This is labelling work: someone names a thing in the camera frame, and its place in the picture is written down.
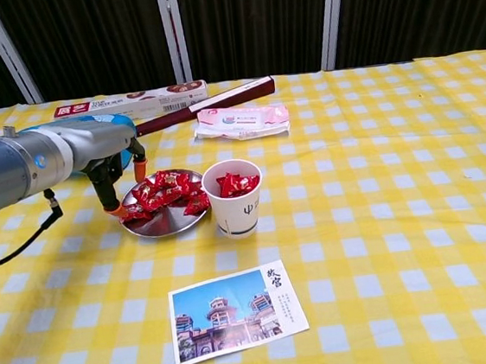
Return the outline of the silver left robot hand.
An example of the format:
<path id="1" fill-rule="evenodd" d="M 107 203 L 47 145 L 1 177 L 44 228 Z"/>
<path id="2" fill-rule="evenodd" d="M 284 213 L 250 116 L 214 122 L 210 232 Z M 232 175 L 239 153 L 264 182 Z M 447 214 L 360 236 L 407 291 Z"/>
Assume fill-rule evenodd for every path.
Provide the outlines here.
<path id="1" fill-rule="evenodd" d="M 64 138 L 72 146 L 74 170 L 87 175 L 108 214 L 124 219 L 128 212 L 114 188 L 123 173 L 123 151 L 131 153 L 135 181 L 142 182 L 146 177 L 147 158 L 137 141 L 136 126 L 126 116 L 91 115 L 69 120 Z"/>

